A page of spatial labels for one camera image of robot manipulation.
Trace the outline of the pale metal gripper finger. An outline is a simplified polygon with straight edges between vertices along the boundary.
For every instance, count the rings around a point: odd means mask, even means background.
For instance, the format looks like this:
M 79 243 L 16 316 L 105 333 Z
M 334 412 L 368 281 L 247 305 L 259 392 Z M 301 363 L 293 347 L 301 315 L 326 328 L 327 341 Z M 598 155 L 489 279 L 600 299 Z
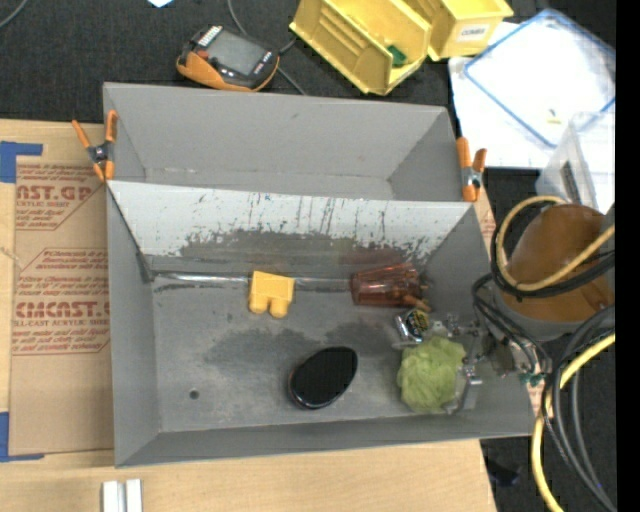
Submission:
M 483 380 L 474 366 L 462 366 L 456 375 L 451 413 L 472 410 L 476 407 Z
M 477 320 L 466 321 L 458 313 L 444 313 L 433 317 L 433 330 L 441 337 L 459 338 L 481 336 L 481 327 Z

